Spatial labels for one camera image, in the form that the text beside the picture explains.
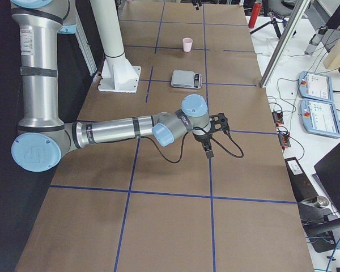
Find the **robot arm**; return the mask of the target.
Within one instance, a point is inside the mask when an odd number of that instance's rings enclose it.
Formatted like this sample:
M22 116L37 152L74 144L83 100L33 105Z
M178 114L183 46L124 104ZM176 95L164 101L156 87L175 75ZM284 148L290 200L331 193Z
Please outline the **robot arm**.
M69 152L98 143L119 142L153 135L161 146L192 133L210 151L215 117L201 95L185 97L170 114L83 124L64 123L58 114L57 35L75 33L74 1L12 1L12 18L20 27L24 116L11 146L17 165L31 172L56 166Z

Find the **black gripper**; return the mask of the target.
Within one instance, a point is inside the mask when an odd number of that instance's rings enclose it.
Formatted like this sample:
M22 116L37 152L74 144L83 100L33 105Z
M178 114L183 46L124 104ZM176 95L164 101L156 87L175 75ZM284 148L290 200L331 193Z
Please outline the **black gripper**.
M211 142L210 142L210 138L212 136L212 134L210 133L203 133L203 134L196 134L193 133L193 136L195 138L195 140L197 140L198 142L200 142L202 144L202 147L204 147L204 151L206 154L207 158L213 158L214 157L214 153L211 147Z

